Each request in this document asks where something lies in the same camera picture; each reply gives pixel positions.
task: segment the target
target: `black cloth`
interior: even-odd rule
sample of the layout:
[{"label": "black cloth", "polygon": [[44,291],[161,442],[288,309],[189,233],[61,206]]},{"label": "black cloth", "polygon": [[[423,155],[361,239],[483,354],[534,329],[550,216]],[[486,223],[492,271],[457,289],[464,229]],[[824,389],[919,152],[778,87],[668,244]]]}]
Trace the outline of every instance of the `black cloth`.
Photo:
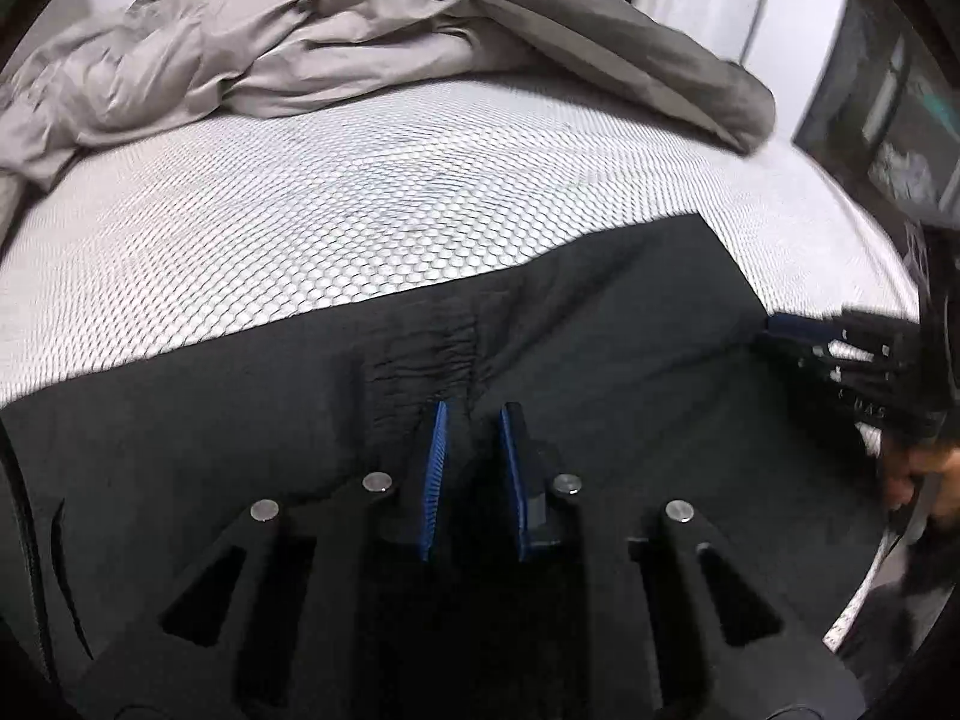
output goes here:
[{"label": "black cloth", "polygon": [[[481,443],[501,405],[520,402],[531,435],[584,480],[587,528],[611,543],[666,501],[691,501],[822,634],[880,542],[875,469],[853,426],[824,443],[790,418],[784,387],[749,349],[764,319],[690,215],[6,406],[61,677],[74,680],[88,656],[51,555],[97,656],[251,502],[395,467],[438,398],[467,404]],[[33,653],[16,531],[0,539],[0,614]]]},{"label": "black cloth", "polygon": [[856,674],[867,706],[880,699],[904,668],[911,637],[912,622],[899,586],[871,590],[837,651]]}]

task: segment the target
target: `mattress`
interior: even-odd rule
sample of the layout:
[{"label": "mattress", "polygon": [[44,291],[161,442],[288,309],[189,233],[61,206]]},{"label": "mattress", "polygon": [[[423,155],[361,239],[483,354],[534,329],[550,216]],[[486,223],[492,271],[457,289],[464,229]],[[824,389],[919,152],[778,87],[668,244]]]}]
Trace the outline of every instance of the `mattress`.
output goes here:
[{"label": "mattress", "polygon": [[461,77],[80,160],[0,264],[0,403],[689,212],[768,310],[916,315],[885,234],[789,143],[744,158],[573,79]]}]

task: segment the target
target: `blue stripe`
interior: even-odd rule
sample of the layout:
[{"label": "blue stripe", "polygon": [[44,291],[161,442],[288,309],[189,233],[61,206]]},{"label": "blue stripe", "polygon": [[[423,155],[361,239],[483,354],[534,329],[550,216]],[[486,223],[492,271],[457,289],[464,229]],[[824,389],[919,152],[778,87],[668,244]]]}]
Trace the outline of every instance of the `blue stripe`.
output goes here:
[{"label": "blue stripe", "polygon": [[500,410],[500,426],[503,443],[507,450],[507,471],[510,474],[510,491],[514,494],[514,512],[517,515],[517,554],[520,561],[527,559],[527,499],[520,485],[520,462],[517,461],[517,447],[514,445],[514,432],[510,425],[510,415],[506,409]]},{"label": "blue stripe", "polygon": [[426,562],[430,557],[433,539],[437,531],[437,512],[440,509],[440,488],[443,486],[443,464],[446,462],[446,403],[437,405],[437,416],[433,423],[433,437],[430,451],[426,456],[424,472],[424,499],[422,500],[421,541],[419,556]]}]

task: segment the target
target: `gray duvet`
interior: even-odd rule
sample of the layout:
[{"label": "gray duvet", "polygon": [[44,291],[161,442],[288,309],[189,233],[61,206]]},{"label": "gray duvet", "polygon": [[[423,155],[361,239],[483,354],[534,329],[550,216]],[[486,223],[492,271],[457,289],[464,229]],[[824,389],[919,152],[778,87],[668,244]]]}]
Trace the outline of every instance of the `gray duvet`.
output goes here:
[{"label": "gray duvet", "polygon": [[3,88],[3,204],[26,182],[49,191],[81,149],[217,108],[289,116],[548,60],[740,152],[773,127],[760,81],[623,0],[139,0],[62,33]]}]

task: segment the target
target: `gray fabric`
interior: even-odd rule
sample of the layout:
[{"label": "gray fabric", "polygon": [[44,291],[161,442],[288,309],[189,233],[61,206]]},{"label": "gray fabric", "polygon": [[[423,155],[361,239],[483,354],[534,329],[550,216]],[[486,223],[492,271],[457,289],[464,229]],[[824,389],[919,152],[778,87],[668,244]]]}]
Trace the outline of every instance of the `gray fabric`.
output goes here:
[{"label": "gray fabric", "polygon": [[524,67],[529,46],[740,151],[772,129],[762,84],[621,0],[140,0],[27,60],[0,103],[0,167],[49,190],[79,148],[221,105],[286,116],[412,80]]},{"label": "gray fabric", "polygon": [[66,30],[13,76],[0,167],[49,190],[78,146],[116,146],[221,105],[289,116],[532,57],[467,0],[142,1]]},{"label": "gray fabric", "polygon": [[10,229],[20,198],[23,196],[23,179],[18,175],[0,170],[0,242]]}]

